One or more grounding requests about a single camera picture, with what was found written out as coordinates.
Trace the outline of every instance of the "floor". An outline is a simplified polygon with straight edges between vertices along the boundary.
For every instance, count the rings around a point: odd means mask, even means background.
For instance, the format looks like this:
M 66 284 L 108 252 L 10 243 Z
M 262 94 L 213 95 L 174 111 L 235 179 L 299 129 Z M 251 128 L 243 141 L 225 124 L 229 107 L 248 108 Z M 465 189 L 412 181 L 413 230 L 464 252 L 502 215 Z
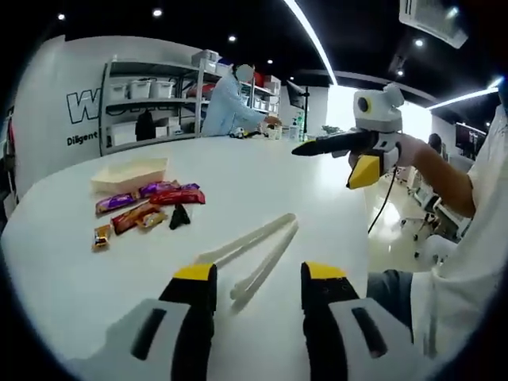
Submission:
M 382 178 L 377 184 L 365 189 L 365 202 L 369 216 L 369 225 L 379 212 L 386 197 L 391 178 Z M 429 265 L 414 258 L 418 245 L 429 235 L 429 229 L 419 232 L 419 240 L 414 241 L 420 224 L 408 221 L 401 227 L 401 220 L 408 217 L 424 217 L 425 213 L 408 195 L 406 184 L 395 180 L 384 211 L 369 234 L 369 253 L 371 262 L 369 271 L 384 271 L 394 268 L 403 271 L 426 271 Z

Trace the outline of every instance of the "cardboard tray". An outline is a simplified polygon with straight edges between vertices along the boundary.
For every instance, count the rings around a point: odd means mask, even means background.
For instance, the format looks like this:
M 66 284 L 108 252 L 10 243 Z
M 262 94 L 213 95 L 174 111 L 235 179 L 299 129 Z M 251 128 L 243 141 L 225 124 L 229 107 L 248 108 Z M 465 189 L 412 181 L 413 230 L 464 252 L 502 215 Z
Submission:
M 155 181 L 163 181 L 167 159 L 139 159 L 103 168 L 92 180 L 96 192 L 121 194 L 137 191 Z

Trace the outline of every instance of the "hand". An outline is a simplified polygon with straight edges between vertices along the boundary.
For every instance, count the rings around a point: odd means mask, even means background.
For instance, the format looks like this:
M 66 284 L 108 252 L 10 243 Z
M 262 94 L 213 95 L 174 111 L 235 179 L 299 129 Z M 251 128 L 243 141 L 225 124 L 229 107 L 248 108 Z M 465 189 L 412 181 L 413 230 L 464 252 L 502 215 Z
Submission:
M 265 123 L 268 123 L 269 125 L 281 125 L 282 122 L 277 117 L 267 116 L 264 119 Z
M 427 147 L 427 144 L 416 137 L 406 135 L 405 133 L 400 134 L 398 140 L 401 146 L 400 157 L 398 158 L 397 167 L 411 167 L 414 165 L 414 158 L 416 155 Z M 358 156 L 362 152 L 351 152 L 349 154 L 349 165 L 353 168 L 358 161 Z

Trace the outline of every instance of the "black bag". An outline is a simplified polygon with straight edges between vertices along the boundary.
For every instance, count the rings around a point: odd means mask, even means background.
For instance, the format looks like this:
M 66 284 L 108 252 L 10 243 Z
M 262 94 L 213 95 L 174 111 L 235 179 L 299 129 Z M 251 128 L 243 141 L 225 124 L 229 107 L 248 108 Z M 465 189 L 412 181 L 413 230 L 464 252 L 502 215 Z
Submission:
M 156 124 L 153 122 L 152 114 L 148 110 L 146 110 L 137 118 L 136 141 L 155 138 L 156 138 Z

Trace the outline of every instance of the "red wrapper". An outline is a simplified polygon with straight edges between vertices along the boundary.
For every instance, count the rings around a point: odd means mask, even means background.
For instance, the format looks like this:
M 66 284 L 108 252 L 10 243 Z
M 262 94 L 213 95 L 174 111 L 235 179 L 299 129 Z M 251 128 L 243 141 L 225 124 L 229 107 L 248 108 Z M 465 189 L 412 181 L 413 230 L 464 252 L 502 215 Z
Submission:
M 114 227 L 114 232 L 119 235 L 126 232 L 130 228 L 136 225 L 136 220 L 141 219 L 143 216 L 158 212 L 160 209 L 157 205 L 152 205 L 149 202 L 141 204 L 134 209 L 131 209 L 125 213 L 116 216 L 111 219 L 111 223 Z
M 150 203 L 157 205 L 204 204 L 205 195 L 199 189 L 167 190 L 154 194 L 150 198 Z

